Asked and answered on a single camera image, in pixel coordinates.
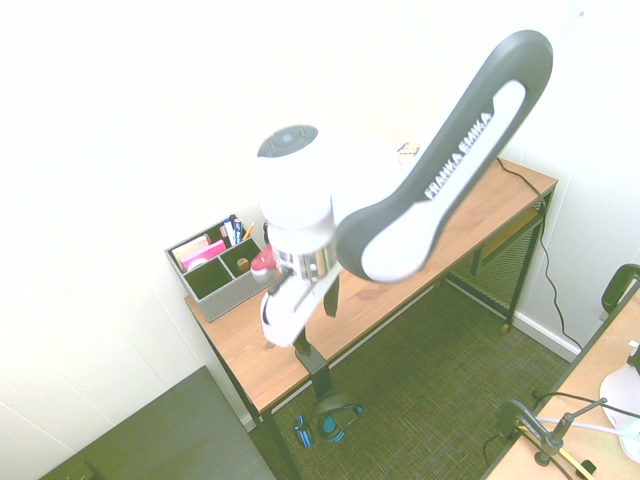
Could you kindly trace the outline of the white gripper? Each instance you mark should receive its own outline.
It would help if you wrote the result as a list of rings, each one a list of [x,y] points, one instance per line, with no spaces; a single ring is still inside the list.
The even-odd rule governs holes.
[[[260,317],[266,340],[279,347],[294,344],[297,357],[310,358],[313,349],[303,328],[322,302],[325,314],[336,317],[340,273],[340,269],[331,269],[316,282],[292,271],[283,273],[261,302]]]

